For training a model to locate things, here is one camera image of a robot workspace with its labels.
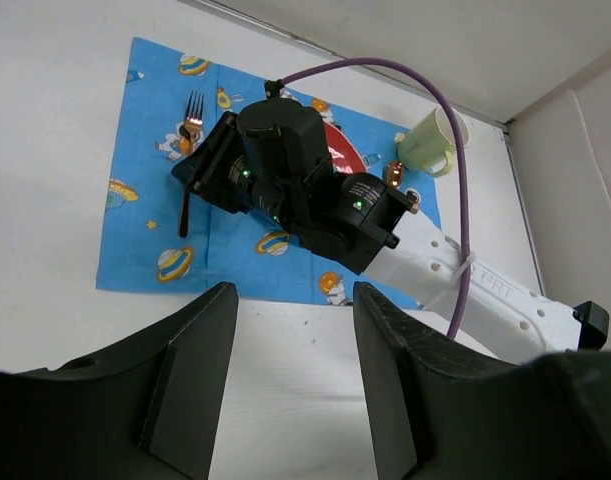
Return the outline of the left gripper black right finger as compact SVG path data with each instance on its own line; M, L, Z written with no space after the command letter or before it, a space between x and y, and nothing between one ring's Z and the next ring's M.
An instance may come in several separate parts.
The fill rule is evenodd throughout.
M517 368L448 339L366 282L354 329L380 479L515 479Z

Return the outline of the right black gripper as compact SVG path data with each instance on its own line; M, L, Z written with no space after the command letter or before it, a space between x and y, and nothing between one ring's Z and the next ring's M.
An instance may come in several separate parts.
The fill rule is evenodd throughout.
M236 162L244 164L245 149L237 130L237 114L225 112L215 127L190 157L192 164L189 183L190 194L201 197L205 202L226 212L248 213L250 201L244 199L244 187L237 186L233 179L240 173L232 174ZM171 175L185 190L183 159L171 170Z

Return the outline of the copper fork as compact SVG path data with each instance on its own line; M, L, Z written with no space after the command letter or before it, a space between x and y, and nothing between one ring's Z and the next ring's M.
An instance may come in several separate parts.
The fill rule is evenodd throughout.
M183 200L181 206L180 222L178 234L181 238L186 238L189 231L189 205L190 205L190 193L187 187L189 183L190 174L192 173L192 164L189 162L190 157L194 154L198 141L201 138L203 132L203 108L204 108L204 95L198 92L192 92L188 100L188 104L185 111L185 119L183 127L188 134L187 142L187 158L183 162L185 175L183 183L185 190L183 193Z

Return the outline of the blue space-print cloth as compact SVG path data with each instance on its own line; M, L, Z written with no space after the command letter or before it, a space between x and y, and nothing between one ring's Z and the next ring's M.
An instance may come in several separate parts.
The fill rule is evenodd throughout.
M211 129L264 96L252 74L137 38L132 42L105 207L96 285L130 293L198 293L227 281L244 298L341 306L357 276L302 249L256 214L232 215L200 198L178 233L183 189L172 167L192 97Z

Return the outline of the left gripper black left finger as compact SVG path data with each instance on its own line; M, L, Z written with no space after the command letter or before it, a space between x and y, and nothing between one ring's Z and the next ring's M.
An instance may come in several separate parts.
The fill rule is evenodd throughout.
M221 282L112 345L19 375L15 478L207 478L237 309Z

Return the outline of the copper spoon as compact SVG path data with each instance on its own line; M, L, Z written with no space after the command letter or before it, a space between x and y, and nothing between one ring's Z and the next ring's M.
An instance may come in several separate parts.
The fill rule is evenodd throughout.
M384 170L385 182L395 189L400 189L405 175L405 167L399 160L387 164Z

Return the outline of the pale yellow mug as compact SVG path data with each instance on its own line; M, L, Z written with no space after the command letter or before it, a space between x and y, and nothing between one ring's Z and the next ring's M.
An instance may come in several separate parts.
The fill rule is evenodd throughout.
M435 108L406 133L395 136L398 160L411 171L434 178L447 175L457 164L456 140L448 116Z

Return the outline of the red and teal plate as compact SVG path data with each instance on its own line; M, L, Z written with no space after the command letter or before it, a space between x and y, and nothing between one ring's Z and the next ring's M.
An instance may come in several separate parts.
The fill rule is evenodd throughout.
M327 122L324 123L324 129L334 169L344 174L366 173L367 168L361 155L346 135Z

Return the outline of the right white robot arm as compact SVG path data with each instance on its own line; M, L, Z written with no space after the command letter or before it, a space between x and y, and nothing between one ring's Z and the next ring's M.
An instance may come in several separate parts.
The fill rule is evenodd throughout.
M224 113L172 175L188 193L230 213L257 211L306 250L442 317L467 279L461 327L500 359L523 363L606 343L609 316L598 304L570 307L530 291L477 260L382 179L336 171L322 117L295 100Z

